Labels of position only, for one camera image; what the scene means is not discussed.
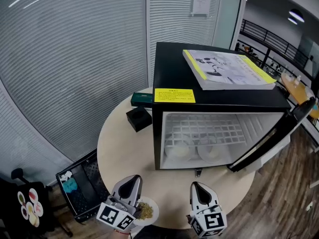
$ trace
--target black box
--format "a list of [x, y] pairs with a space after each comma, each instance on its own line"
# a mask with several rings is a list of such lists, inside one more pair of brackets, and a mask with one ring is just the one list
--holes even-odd
[[136, 132], [152, 124], [152, 116], [144, 107], [137, 107], [126, 113], [129, 123]]

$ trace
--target yellow label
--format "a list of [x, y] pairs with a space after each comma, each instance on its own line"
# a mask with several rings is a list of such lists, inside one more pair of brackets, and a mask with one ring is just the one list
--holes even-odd
[[159, 103], [195, 103], [193, 90], [155, 89], [155, 102]]
[[195, 59], [192, 57], [192, 55], [188, 52], [188, 50], [184, 50], [184, 52], [186, 53], [188, 59], [191, 61], [191, 63], [193, 64], [193, 67], [195, 68], [195, 70], [199, 73], [199, 75], [204, 79], [207, 80], [207, 76], [204, 74], [204, 72], [201, 70], [201, 68], [199, 67], [199, 65], [197, 64], [197, 62], [195, 61]]
[[275, 79], [273, 79], [270, 75], [268, 75], [265, 71], [263, 71], [261, 68], [259, 68], [258, 66], [255, 65], [255, 63], [253, 61], [251, 61], [248, 57], [246, 57], [245, 55], [239, 55], [241, 57], [242, 60], [244, 60], [247, 65], [249, 65], [249, 67], [251, 69], [253, 69], [261, 78], [263, 78], [267, 83], [274, 83], [276, 82]]

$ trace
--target black mesh basket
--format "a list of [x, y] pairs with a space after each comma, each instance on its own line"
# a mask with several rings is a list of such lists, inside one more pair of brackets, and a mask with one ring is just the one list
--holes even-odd
[[[64, 190], [63, 184], [66, 181], [61, 180], [61, 176], [65, 175], [67, 171], [72, 173], [71, 178], [74, 178], [77, 184], [77, 189], [71, 192]], [[96, 150], [57, 173], [56, 179], [65, 201], [78, 222], [95, 216], [101, 202], [105, 202], [110, 194], [100, 175]]]

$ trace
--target cable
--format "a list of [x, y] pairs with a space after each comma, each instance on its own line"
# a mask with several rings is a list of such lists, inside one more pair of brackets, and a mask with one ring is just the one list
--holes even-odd
[[[310, 231], [311, 231], [311, 224], [312, 224], [312, 222], [313, 222], [313, 218], [314, 218], [314, 206], [312, 207], [312, 214], [311, 214], [311, 218], [310, 218], [310, 224], [309, 224], [309, 227], [307, 227], [306, 229], [308, 229], [308, 234], [310, 235], [310, 237], [312, 237], [313, 235], [312, 234], [310, 234]], [[286, 239], [293, 239], [294, 237], [298, 237], [298, 236], [301, 236], [302, 235], [302, 233], [299, 233], [299, 234], [297, 234], [297, 235], [292, 235], [292, 232], [290, 232], [290, 233], [288, 233], [288, 235], [287, 235], [287, 237], [286, 237]]]

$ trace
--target window blinds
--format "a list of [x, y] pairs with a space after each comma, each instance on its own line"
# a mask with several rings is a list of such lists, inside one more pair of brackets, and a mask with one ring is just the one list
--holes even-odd
[[25, 178], [45, 185], [72, 162], [59, 153], [24, 119], [0, 82], [0, 176], [11, 181], [11, 172], [22, 168]]
[[73, 161], [113, 108], [147, 87], [145, 0], [0, 0], [0, 77]]
[[153, 84], [158, 41], [211, 45], [219, 0], [211, 0], [209, 16], [190, 15], [193, 0], [150, 0], [150, 80]]

